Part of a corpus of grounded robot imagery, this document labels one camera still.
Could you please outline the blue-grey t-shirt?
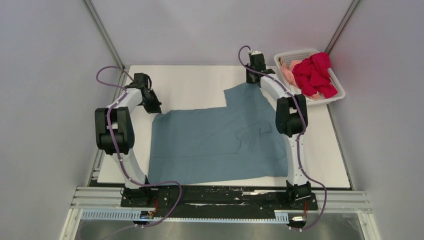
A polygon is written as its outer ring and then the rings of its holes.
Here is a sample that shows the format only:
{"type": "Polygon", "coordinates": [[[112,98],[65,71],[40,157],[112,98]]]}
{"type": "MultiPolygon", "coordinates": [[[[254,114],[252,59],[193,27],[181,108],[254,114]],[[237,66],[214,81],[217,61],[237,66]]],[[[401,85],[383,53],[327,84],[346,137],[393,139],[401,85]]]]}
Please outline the blue-grey t-shirt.
{"type": "Polygon", "coordinates": [[[287,176],[284,137],[260,88],[243,83],[223,93],[225,107],[171,110],[154,118],[150,182],[189,185],[287,176]]]}

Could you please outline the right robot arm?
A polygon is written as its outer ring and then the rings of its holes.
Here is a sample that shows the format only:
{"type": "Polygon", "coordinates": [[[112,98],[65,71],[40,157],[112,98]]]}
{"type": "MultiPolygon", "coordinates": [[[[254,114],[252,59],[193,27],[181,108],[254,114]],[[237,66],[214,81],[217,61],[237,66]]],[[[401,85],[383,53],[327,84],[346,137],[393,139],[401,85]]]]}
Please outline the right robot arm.
{"type": "Polygon", "coordinates": [[[276,102],[275,125],[282,134],[287,155],[287,180],[284,202],[292,209],[308,209],[312,187],[304,170],[304,133],[308,126],[306,98],[289,90],[267,68],[262,52],[250,50],[246,82],[256,84],[276,102]]]}

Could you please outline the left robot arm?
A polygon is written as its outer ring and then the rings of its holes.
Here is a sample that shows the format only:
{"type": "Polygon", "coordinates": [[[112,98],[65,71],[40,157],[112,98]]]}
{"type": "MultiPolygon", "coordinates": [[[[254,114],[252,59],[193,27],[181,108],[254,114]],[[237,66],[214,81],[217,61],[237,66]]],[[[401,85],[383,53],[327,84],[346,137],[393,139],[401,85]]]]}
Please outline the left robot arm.
{"type": "Polygon", "coordinates": [[[152,89],[151,77],[135,73],[131,83],[122,88],[117,100],[94,112],[96,145],[113,158],[124,177],[121,192],[123,207],[147,207],[153,201],[148,178],[134,153],[135,131],[131,113],[142,106],[148,114],[159,114],[161,105],[152,89]]]}

